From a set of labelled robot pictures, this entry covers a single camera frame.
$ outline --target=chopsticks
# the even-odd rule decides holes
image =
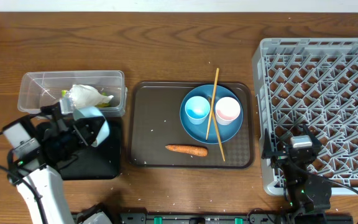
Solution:
[[[216,84],[218,84],[218,76],[219,76],[219,68],[216,68],[215,82],[214,82],[214,90],[212,92],[212,101],[211,101],[211,109],[209,110],[209,118],[208,118],[208,127],[206,128],[206,137],[205,140],[208,140],[209,128],[211,127],[211,116],[213,114],[214,102],[215,102],[215,93],[216,93]]]
[[[222,153],[222,158],[223,158],[223,162],[226,162],[225,158],[224,158],[224,153],[223,153],[223,146],[222,146],[222,141],[221,141],[221,135],[219,134],[219,129],[218,129],[218,124],[216,122],[216,118],[215,118],[215,114],[212,112],[212,120],[214,120],[214,126],[215,126],[215,132],[216,132],[216,137],[218,137],[218,143],[219,143],[219,147],[221,148],[221,153]]]

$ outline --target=cup rim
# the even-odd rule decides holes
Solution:
[[[190,116],[190,115],[187,113],[187,110],[186,110],[187,103],[189,102],[190,99],[195,98],[195,97],[200,97],[200,98],[204,99],[204,100],[208,103],[208,105],[209,105],[208,113],[206,113],[206,115],[205,115],[204,117],[202,117],[202,118],[194,118],[194,117]],[[189,118],[191,118],[191,119],[194,119],[194,120],[205,119],[205,118],[209,115],[210,112],[211,112],[211,104],[209,103],[209,101],[208,101],[206,98],[204,98],[204,97],[202,97],[202,96],[192,96],[192,97],[190,97],[190,98],[186,101],[186,103],[185,103],[185,113],[186,113],[187,117],[189,117]]]
[[[215,107],[214,107],[215,115],[216,115],[218,118],[222,119],[223,121],[234,121],[234,120],[237,119],[237,118],[240,116],[240,114],[241,114],[241,105],[240,105],[240,103],[239,103],[236,99],[234,99],[233,97],[229,97],[229,96],[225,96],[225,97],[219,99],[218,102],[221,101],[222,99],[225,99],[225,98],[232,98],[232,99],[235,100],[235,101],[237,102],[237,104],[240,106],[240,110],[239,110],[238,114],[236,115],[236,118],[234,118],[234,119],[224,119],[224,118],[220,117],[219,114],[218,114],[218,112],[216,112],[216,105],[215,105]]]

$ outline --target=plastic container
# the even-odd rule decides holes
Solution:
[[[23,76],[17,109],[36,114],[41,106],[53,105],[62,97],[62,90],[73,84],[90,85],[100,93],[113,95],[112,107],[100,108],[105,117],[125,114],[127,88],[122,71],[29,72]]]

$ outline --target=blue plate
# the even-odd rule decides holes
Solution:
[[[206,143],[206,144],[217,144],[218,143],[218,137],[216,137],[215,125],[214,125],[212,118],[211,118],[211,126],[209,127],[208,140],[205,140],[206,128],[208,126],[209,115],[205,119],[205,121],[202,122],[201,124],[197,124],[197,125],[192,124],[186,115],[185,105],[186,105],[187,100],[193,96],[202,96],[202,97],[205,97],[206,99],[208,99],[208,97],[212,98],[213,89],[214,89],[214,85],[203,85],[203,86],[199,86],[199,87],[191,90],[185,96],[185,98],[183,99],[181,106],[180,106],[180,121],[181,121],[181,124],[183,125],[183,128],[185,129],[185,131],[195,140],[200,141],[202,143]],[[230,90],[228,90],[227,88],[221,87],[219,85],[216,86],[214,109],[215,109],[216,102],[218,102],[218,100],[220,100],[221,98],[227,97],[227,96],[236,99],[240,103],[239,99]],[[241,106],[241,112],[240,112],[239,117],[237,119],[235,119],[232,123],[230,123],[229,125],[218,124],[218,129],[219,129],[219,133],[221,135],[222,142],[225,142],[225,141],[229,140],[230,138],[233,138],[233,136],[235,136],[237,134],[237,132],[241,128],[243,118],[244,118],[244,115],[242,113],[242,106]]]

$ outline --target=wooden table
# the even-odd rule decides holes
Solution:
[[[358,37],[358,14],[279,13],[0,13],[0,130],[17,110],[26,72],[122,70],[129,94],[144,80],[242,82],[254,94],[251,57],[266,37]],[[253,97],[256,160],[247,170],[138,169],[122,158],[113,180],[66,181],[72,211],[104,202],[113,211],[247,213],[288,204],[262,188],[257,102]],[[0,137],[0,164],[9,144]],[[358,220],[358,197],[331,197],[330,213]],[[0,171],[0,223],[31,223],[28,209]]]

